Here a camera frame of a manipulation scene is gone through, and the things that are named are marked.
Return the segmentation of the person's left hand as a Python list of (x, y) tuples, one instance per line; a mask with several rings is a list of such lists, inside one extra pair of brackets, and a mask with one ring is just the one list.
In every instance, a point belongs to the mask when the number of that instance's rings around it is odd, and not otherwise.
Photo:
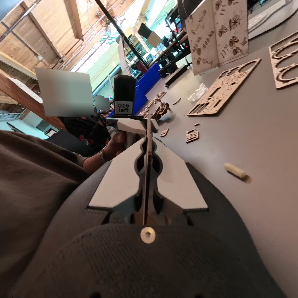
[(103, 150), (105, 159), (107, 161), (110, 161), (113, 158), (115, 158), (117, 155), (119, 155), (121, 152), (123, 152), (125, 142), (126, 142), (126, 132), (122, 131), (122, 132), (116, 133)]

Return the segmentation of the black round lamp stand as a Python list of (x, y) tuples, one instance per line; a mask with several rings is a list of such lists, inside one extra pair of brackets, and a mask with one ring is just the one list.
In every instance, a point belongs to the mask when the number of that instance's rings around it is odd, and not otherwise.
[(108, 20), (114, 25), (122, 39), (126, 42), (126, 44), (129, 46), (129, 48), (132, 50), (132, 52), (137, 56), (139, 61), (143, 63), (145, 68), (148, 70), (150, 67), (148, 66), (147, 62), (145, 59), (141, 56), (141, 54), (138, 52), (137, 48), (134, 46), (134, 44), (130, 41), (129, 38), (126, 37), (125, 33), (122, 31), (122, 29), (118, 26), (114, 18), (110, 15), (108, 10), (105, 8), (103, 3), (100, 0), (95, 0), (95, 2), (98, 4), (100, 9), (102, 10), (103, 14), (108, 18)]

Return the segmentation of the small white cylinder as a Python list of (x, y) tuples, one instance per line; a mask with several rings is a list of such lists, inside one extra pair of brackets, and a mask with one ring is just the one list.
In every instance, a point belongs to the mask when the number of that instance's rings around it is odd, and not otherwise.
[(244, 179), (247, 176), (246, 171), (244, 171), (243, 169), (240, 169), (239, 167), (231, 164), (231, 163), (224, 163), (223, 164), (223, 168), (233, 174), (234, 176), (240, 178), (240, 179)]

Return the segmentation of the wooden gear model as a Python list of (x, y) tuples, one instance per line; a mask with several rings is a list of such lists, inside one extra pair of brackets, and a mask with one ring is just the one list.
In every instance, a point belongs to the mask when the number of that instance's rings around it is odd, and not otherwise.
[(160, 120), (168, 111), (171, 111), (169, 103), (162, 102), (161, 99), (156, 99), (156, 103), (159, 103), (159, 106), (151, 114), (151, 119)]

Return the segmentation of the wooden sheet with toothed holes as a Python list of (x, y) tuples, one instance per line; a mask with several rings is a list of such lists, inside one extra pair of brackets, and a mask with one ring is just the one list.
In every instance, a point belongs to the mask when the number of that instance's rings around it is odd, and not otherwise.
[(286, 36), (269, 47), (275, 86), (282, 89), (298, 81), (298, 31)]

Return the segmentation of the person's left forearm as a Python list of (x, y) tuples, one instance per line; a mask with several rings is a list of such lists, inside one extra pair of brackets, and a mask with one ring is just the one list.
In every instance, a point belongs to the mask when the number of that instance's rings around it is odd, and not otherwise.
[(89, 174), (93, 174), (106, 162), (108, 162), (109, 160), (106, 157), (105, 150), (106, 148), (103, 148), (94, 156), (86, 158), (83, 162), (83, 169), (86, 170)]

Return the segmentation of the wooden sheet with round holes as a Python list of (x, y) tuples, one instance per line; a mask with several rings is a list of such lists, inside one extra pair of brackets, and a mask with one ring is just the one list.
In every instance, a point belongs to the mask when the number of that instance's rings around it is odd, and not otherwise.
[(151, 168), (152, 168), (152, 155), (153, 155), (153, 142), (152, 142), (152, 127), (151, 117), (147, 118), (147, 150), (146, 150), (146, 162), (145, 165), (145, 180), (144, 180), (144, 196), (143, 196), (143, 225), (147, 224), (148, 218), (148, 202), (150, 194), (150, 180), (151, 180)]

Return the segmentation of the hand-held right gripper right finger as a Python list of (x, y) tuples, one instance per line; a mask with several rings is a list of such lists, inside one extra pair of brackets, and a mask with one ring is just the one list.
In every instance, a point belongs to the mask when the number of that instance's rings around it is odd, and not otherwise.
[(169, 219), (187, 212), (207, 211), (207, 203), (184, 160), (161, 140), (153, 137), (152, 141), (158, 165), (153, 188), (154, 211)]

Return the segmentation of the tan cardboard panel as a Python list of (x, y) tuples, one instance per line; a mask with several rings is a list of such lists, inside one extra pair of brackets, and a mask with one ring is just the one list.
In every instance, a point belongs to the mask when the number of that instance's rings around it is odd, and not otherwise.
[(150, 35), (147, 38), (147, 42), (152, 47), (156, 48), (162, 42), (162, 39), (154, 31), (151, 31)]

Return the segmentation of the wooden sheet with rectangular slots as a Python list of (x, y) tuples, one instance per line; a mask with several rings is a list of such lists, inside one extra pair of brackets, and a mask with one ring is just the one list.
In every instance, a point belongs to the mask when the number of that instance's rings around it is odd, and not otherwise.
[(260, 62), (261, 58), (254, 59), (222, 72), (187, 116), (200, 117), (218, 114)]

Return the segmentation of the black light panel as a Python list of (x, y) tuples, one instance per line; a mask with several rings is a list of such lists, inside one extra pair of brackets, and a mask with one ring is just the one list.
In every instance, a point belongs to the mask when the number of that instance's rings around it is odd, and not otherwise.
[(151, 30), (150, 28), (148, 28), (148, 27), (146, 26), (146, 24), (141, 23), (140, 28), (138, 29), (137, 33), (138, 33), (140, 36), (144, 37), (145, 39), (148, 39), (149, 36), (150, 36), (151, 33), (152, 33), (152, 30)]

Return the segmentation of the clear crumpled plastic bag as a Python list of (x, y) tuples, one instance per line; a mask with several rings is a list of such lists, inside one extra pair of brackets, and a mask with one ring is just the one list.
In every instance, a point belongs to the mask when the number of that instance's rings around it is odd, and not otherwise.
[(208, 88), (204, 84), (200, 84), (199, 88), (188, 97), (188, 100), (190, 102), (195, 102), (199, 100), (207, 91)]

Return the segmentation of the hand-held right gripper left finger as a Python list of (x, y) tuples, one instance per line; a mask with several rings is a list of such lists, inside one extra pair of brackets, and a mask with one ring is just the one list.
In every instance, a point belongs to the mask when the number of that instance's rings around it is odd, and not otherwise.
[(123, 217), (144, 214), (147, 138), (143, 137), (116, 156), (95, 190), (88, 208), (119, 212)]

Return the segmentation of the standing folded instruction booklet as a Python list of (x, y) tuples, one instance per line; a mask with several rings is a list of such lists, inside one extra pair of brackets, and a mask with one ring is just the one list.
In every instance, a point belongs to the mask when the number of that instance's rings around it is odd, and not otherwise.
[(194, 76), (248, 55), (246, 0), (205, 0), (185, 20)]

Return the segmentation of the grey desk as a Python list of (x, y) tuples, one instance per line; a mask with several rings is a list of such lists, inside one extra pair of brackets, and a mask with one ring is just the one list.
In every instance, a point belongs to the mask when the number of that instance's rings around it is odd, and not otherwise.
[[(191, 163), (230, 201), (248, 228), (264, 264), (287, 297), (297, 297), (297, 84), (275, 88), (268, 47), (297, 31), (297, 13), (249, 42), (249, 55), (203, 75), (185, 72), (169, 89), (161, 79), (147, 93), (163, 101), (173, 116), (163, 142)], [(219, 74), (254, 59), (261, 62), (217, 116), (188, 117), (188, 97), (201, 83), (210, 87)], [(185, 142), (197, 129), (199, 139)], [(223, 168), (246, 171), (240, 179)]]

